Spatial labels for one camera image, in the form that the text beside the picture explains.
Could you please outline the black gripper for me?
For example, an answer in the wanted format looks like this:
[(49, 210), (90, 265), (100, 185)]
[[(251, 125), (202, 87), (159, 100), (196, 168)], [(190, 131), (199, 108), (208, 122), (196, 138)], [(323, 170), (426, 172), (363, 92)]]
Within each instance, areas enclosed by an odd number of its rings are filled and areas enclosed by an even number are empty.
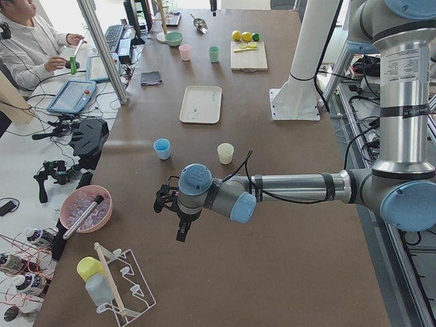
[(185, 242), (189, 228), (191, 226), (191, 220), (188, 218), (188, 214), (184, 213), (178, 207), (178, 187), (171, 186), (172, 179), (178, 176), (169, 176), (167, 181), (161, 185), (156, 193), (156, 198), (153, 204), (153, 209), (156, 213), (160, 213), (164, 208), (177, 214), (180, 219), (178, 230), (176, 233), (176, 240), (179, 242)]

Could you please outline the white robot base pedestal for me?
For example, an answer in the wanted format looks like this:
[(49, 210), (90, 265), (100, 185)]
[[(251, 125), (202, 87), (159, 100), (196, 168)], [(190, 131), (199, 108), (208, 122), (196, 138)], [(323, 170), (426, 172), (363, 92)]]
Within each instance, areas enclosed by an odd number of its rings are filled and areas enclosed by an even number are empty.
[(317, 73), (341, 11), (341, 1), (308, 1), (288, 80), (270, 90), (276, 121), (318, 121)]

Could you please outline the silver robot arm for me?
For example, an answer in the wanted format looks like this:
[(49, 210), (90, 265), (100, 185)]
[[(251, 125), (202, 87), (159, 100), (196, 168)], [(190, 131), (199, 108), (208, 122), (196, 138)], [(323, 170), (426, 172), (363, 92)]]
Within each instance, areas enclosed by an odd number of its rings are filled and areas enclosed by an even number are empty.
[(353, 1), (349, 51), (363, 46), (381, 56), (380, 150), (368, 169), (336, 174), (237, 175), (214, 178), (202, 164), (183, 169), (178, 185), (163, 184), (155, 212), (166, 208), (184, 241), (203, 209), (247, 223), (257, 203), (282, 200), (360, 204), (394, 227), (417, 232), (435, 225), (435, 167), (426, 158), (429, 45), (435, 38), (434, 1)]

